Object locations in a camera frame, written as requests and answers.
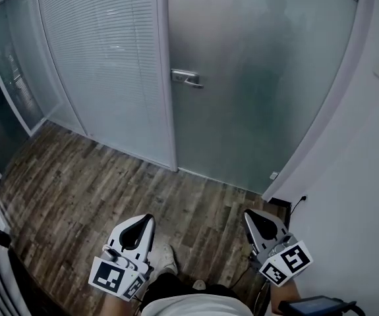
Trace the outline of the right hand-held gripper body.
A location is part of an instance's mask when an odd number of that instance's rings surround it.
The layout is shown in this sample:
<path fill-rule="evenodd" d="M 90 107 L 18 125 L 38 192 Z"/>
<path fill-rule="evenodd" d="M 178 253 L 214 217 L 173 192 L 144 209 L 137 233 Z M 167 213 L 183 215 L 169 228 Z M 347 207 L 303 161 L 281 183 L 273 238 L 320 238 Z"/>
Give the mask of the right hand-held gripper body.
<path fill-rule="evenodd" d="M 259 273 L 277 287 L 283 286 L 313 263 L 305 243 L 285 235 L 268 253 Z"/>

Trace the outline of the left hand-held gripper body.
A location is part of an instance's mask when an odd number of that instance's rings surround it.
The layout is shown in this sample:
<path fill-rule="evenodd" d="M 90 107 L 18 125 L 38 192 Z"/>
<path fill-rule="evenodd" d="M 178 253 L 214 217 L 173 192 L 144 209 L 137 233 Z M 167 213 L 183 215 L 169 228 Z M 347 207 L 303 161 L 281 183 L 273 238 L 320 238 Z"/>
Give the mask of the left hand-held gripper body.
<path fill-rule="evenodd" d="M 88 284 L 122 300 L 132 300 L 150 277 L 150 262 L 104 245 L 92 263 Z"/>

